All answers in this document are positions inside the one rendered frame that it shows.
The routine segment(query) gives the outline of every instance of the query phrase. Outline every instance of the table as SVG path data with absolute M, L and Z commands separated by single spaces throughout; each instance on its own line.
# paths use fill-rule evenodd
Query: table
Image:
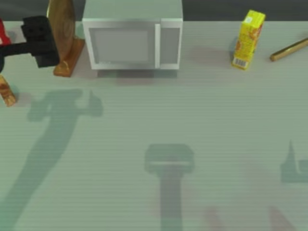
M 6 22 L 14 42 L 23 40 L 20 24 Z M 280 166 L 290 146 L 296 162 L 307 158 L 308 51 L 269 61 L 307 37 L 306 22 L 266 22 L 247 71 L 230 65 L 239 27 L 185 22 L 177 73 L 96 77 L 86 48 L 71 78 L 38 69 L 29 55 L 8 57 L 2 74 L 19 103 L 0 105 L 0 224 L 307 230 L 308 184 L 281 183 Z M 161 167 L 170 155 L 191 171 L 180 177 Z

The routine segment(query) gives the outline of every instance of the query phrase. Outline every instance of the yellow box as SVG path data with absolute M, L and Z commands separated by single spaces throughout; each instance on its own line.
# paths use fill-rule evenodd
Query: yellow box
M 250 65 L 260 32 L 265 20 L 265 14 L 250 10 L 242 22 L 239 38 L 236 43 L 232 65 L 246 70 Z

